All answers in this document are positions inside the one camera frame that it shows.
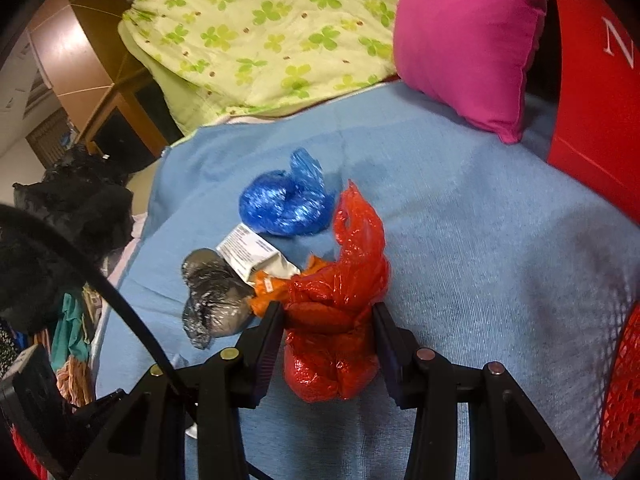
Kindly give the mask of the red knotted plastic bag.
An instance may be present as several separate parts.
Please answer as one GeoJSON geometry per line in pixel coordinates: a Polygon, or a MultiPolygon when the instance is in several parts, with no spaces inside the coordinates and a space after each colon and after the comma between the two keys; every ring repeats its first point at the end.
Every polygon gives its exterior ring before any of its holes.
{"type": "Polygon", "coordinates": [[[390,284],[383,222],[350,182],[334,214],[340,255],[292,278],[285,301],[284,377],[308,403],[349,400],[378,372],[371,310],[390,284]]]}

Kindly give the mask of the orange snack wrapper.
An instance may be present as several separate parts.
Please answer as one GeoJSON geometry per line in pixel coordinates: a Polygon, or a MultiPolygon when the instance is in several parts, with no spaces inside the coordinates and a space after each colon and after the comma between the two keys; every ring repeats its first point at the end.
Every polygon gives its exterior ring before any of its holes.
{"type": "MultiPolygon", "coordinates": [[[[323,260],[316,255],[311,255],[306,269],[298,275],[308,276],[315,274],[328,265],[329,261],[323,260]]],[[[291,281],[290,278],[277,278],[273,274],[259,270],[255,275],[254,297],[250,298],[250,308],[254,315],[262,318],[273,301],[286,304],[288,302],[289,281],[291,281]]]]}

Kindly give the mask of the grey crumpled plastic bag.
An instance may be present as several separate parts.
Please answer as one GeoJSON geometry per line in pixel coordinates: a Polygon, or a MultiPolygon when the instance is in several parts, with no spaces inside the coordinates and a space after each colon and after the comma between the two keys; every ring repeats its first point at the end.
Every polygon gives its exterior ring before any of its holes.
{"type": "Polygon", "coordinates": [[[216,338],[239,333],[252,319],[254,290],[213,249],[187,255],[181,274],[189,289],[182,325],[193,347],[205,350],[216,338]]]}

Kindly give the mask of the white printed paper packet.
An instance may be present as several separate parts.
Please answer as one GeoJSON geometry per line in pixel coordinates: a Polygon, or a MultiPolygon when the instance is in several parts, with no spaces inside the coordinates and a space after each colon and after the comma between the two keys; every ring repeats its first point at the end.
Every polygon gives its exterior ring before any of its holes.
{"type": "Polygon", "coordinates": [[[253,286],[256,274],[264,271],[287,280],[300,270],[277,248],[244,223],[239,223],[217,246],[216,252],[247,285],[253,286]]]}

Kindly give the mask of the light blue blanket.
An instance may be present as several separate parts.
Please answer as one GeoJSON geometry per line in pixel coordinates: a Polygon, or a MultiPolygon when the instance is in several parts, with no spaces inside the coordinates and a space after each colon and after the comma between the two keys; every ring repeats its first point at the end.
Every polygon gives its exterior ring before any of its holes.
{"type": "Polygon", "coordinates": [[[205,361],[182,328],[183,259],[220,243],[244,188],[304,148],[329,188],[355,183],[382,219],[395,322],[451,362],[503,363],[578,474],[599,479],[603,391],[639,298],[639,229],[547,165],[554,120],[529,99],[524,138],[506,145],[394,82],[280,122],[204,128],[163,154],[120,292],[175,363],[205,361]]]}

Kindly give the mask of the blue crumpled plastic bag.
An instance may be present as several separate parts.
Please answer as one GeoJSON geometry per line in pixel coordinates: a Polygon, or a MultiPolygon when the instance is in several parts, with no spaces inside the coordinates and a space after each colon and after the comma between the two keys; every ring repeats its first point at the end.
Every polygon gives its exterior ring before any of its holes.
{"type": "Polygon", "coordinates": [[[304,148],[290,156],[290,169],[260,174],[239,198],[241,221],[256,233],[280,237],[314,235],[333,216],[335,194],[326,189],[320,162],[304,148]]]}

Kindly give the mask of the teal garment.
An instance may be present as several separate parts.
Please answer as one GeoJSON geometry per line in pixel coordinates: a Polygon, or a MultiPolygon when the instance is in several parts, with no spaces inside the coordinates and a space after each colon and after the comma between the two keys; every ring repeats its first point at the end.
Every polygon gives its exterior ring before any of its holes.
{"type": "Polygon", "coordinates": [[[89,361],[90,342],[82,327],[83,319],[82,303],[66,292],[51,342],[51,366],[55,372],[64,366],[70,356],[81,363],[89,361]]]}

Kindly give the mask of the black puffy jacket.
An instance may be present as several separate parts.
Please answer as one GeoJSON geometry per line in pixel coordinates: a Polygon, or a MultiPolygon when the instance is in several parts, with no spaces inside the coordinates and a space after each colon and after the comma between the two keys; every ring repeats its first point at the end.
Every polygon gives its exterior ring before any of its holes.
{"type": "Polygon", "coordinates": [[[52,226],[99,266],[131,238],[134,196],[127,180],[114,162],[76,144],[41,181],[14,183],[14,206],[52,226]]]}

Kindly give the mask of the red mesh plastic basket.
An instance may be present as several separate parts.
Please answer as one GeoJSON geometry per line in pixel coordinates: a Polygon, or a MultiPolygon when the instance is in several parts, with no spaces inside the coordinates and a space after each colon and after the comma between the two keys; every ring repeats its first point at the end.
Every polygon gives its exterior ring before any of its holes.
{"type": "Polygon", "coordinates": [[[604,397],[599,437],[600,466],[613,479],[639,478],[639,303],[615,348],[604,397]]]}

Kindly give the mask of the brown wooden cabinet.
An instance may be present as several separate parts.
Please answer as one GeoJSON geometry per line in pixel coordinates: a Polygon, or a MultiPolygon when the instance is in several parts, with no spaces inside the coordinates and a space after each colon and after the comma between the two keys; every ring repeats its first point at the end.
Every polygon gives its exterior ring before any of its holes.
{"type": "Polygon", "coordinates": [[[126,0],[44,0],[27,25],[43,77],[96,151],[96,135],[117,112],[157,157],[167,141],[134,95],[152,80],[118,33],[126,0]]]}

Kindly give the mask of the red Nilrich paper bag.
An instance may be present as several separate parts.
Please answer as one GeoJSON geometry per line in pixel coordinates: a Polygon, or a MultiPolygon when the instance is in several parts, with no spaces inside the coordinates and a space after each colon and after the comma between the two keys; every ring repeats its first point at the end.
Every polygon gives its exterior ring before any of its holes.
{"type": "Polygon", "coordinates": [[[558,114],[548,163],[639,220],[639,31],[620,0],[556,0],[558,114]]]}

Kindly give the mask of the green clover pattern quilt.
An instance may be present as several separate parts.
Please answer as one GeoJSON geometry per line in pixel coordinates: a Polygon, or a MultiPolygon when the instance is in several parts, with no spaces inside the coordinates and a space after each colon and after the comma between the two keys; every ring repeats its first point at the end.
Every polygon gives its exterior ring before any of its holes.
{"type": "Polygon", "coordinates": [[[118,31],[180,131],[279,118],[394,76],[398,0],[134,0],[118,31]]]}

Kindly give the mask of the magenta pillow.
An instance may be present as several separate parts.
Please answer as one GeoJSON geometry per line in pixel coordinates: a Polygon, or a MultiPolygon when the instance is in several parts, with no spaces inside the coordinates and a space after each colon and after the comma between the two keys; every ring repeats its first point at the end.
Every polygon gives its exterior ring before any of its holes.
{"type": "Polygon", "coordinates": [[[547,0],[399,0],[394,63],[409,87],[514,144],[547,0]]]}

